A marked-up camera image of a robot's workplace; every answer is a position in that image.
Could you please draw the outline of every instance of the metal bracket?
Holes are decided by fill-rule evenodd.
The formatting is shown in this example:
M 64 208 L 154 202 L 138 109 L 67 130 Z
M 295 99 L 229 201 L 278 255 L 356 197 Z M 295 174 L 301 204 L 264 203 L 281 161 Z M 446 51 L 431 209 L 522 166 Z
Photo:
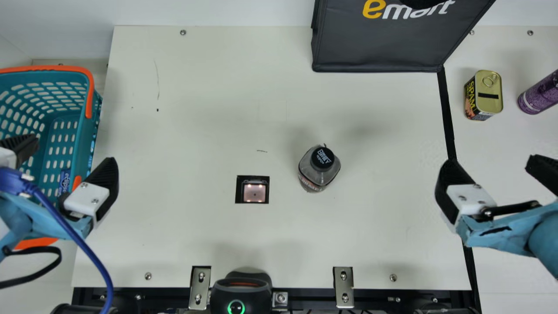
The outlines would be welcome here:
M 211 268 L 192 267 L 190 277 L 190 302 L 189 310 L 205 310 L 209 303 L 209 283 L 211 279 Z
M 288 308 L 288 292 L 274 292 L 271 302 L 271 308 L 274 311 L 287 311 Z
M 353 268 L 333 267 L 333 286 L 337 308 L 354 308 Z

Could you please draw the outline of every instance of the white tabletop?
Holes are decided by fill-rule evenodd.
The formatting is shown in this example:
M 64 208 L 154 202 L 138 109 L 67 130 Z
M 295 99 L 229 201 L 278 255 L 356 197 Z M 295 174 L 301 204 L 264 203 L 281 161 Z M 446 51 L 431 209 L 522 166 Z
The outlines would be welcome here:
M 87 242 L 115 286 L 187 287 L 211 265 L 212 282 L 250 266 L 332 288 L 352 266 L 356 288 L 470 289 L 434 200 L 436 74 L 314 73 L 307 27 L 180 29 L 114 31 L 94 164 L 116 157 L 120 194 Z M 319 143 L 342 167 L 308 194 L 297 163 Z M 235 204 L 237 175 L 270 176 L 270 203 Z M 104 286 L 81 251 L 73 286 Z
M 534 154 L 558 158 L 558 106 L 531 116 L 516 100 L 558 69 L 557 51 L 558 27 L 476 27 L 445 64 L 458 160 L 499 205 L 556 199 L 525 166 Z M 502 76 L 504 110 L 471 121 L 463 86 L 481 69 Z M 537 259 L 483 248 L 474 254 L 481 292 L 558 293 L 558 282 Z

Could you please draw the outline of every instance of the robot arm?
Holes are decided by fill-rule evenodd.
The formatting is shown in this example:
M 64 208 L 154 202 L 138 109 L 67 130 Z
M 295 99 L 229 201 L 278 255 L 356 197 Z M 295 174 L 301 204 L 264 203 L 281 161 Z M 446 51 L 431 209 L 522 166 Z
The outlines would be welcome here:
M 18 169 L 38 149 L 35 135 L 0 141 L 0 262 L 24 239 L 70 239 L 53 216 L 30 201 L 33 177 Z M 59 212 L 83 239 L 96 228 L 118 196 L 118 165 L 106 158 L 73 192 L 58 197 Z
M 534 155 L 526 170 L 558 194 L 558 161 Z M 435 197 L 443 218 L 466 246 L 493 248 L 538 258 L 558 278 L 558 203 L 537 201 L 497 206 L 457 160 L 440 170 Z M 495 220 L 494 217 L 509 215 Z

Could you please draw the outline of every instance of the white wall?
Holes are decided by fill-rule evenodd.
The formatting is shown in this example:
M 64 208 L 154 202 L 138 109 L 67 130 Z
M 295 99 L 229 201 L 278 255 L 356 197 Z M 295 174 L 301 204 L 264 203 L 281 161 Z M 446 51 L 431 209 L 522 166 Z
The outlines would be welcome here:
M 31 59 L 0 35 L 0 69 L 31 65 Z
M 2 0 L 0 32 L 33 59 L 96 59 L 108 57 L 114 25 L 305 26 L 313 6 L 314 0 Z M 480 24 L 555 26 L 557 13 L 556 0 L 497 0 Z

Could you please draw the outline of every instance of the spam can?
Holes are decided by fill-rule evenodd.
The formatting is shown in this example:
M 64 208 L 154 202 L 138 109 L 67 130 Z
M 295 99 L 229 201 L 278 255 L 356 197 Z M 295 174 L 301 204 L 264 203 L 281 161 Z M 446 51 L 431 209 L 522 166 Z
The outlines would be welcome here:
M 480 70 L 465 84 L 465 115 L 484 121 L 503 109 L 502 78 L 494 71 Z

